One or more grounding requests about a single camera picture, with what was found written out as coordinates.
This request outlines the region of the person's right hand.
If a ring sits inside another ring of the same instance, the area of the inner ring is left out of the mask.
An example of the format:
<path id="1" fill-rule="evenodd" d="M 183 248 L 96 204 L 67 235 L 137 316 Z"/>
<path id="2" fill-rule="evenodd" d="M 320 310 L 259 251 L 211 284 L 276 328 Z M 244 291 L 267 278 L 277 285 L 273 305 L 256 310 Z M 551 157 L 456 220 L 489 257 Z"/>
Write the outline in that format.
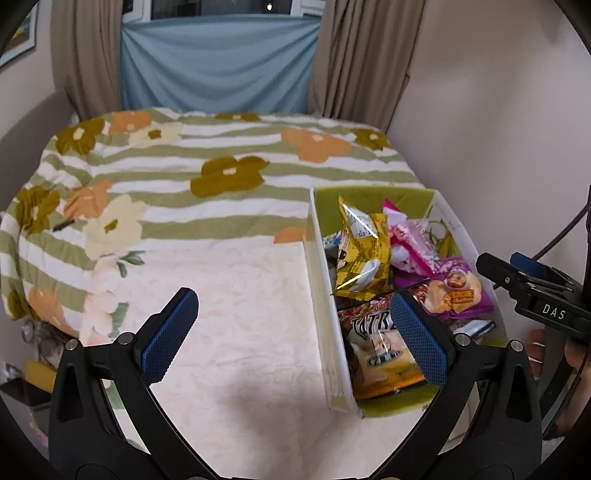
<path id="1" fill-rule="evenodd" d="M 530 343 L 526 345 L 533 375 L 538 380 L 541 380 L 543 374 L 549 371 L 546 368 L 547 360 L 549 359 L 548 340 L 546 339 L 546 333 L 548 331 L 548 328 L 531 330 L 529 333 Z M 564 356 L 571 368 L 578 369 L 584 360 L 585 349 L 576 342 L 567 340 L 564 348 Z M 580 382 L 571 400 L 563 408 L 562 413 L 555 421 L 556 432 L 559 436 L 565 435 L 572 429 L 589 399 L 590 359 L 587 359 L 581 373 Z"/>

